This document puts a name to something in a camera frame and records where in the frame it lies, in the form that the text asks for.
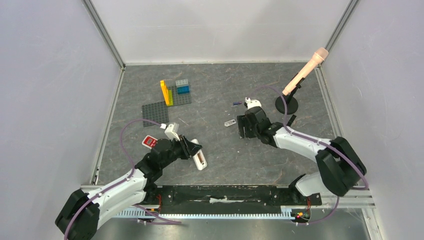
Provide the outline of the white remote with slot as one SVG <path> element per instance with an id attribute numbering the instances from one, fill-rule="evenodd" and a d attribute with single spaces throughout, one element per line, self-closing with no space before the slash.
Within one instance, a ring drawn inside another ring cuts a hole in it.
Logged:
<path id="1" fill-rule="evenodd" d="M 191 140 L 191 142 L 196 145 L 194 149 L 197 150 L 197 152 L 192 156 L 195 166 L 199 171 L 202 171 L 208 166 L 206 158 L 204 156 L 202 148 L 198 147 L 199 141 L 196 138 L 194 138 Z"/>

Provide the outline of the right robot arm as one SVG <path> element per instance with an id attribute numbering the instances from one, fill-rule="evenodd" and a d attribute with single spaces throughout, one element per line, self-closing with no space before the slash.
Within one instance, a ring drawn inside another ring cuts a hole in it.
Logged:
<path id="1" fill-rule="evenodd" d="M 271 122 L 260 106 L 248 109 L 236 118 L 241 139 L 257 138 L 263 144 L 302 155 L 318 167 L 292 182 L 289 199 L 302 204 L 309 196 L 329 191 L 343 197 L 356 183 L 364 180 L 367 169 L 347 139 L 318 138 L 296 131 L 281 122 Z"/>

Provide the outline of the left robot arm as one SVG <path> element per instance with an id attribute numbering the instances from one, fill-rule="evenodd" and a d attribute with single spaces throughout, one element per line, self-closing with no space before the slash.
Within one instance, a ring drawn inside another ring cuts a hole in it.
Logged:
<path id="1" fill-rule="evenodd" d="M 176 160 L 193 158 L 202 145 L 179 135 L 160 138 L 141 161 L 114 181 L 89 192 L 75 190 L 55 220 L 66 240 L 90 240 L 108 220 L 126 208 L 157 198 L 156 180 Z"/>

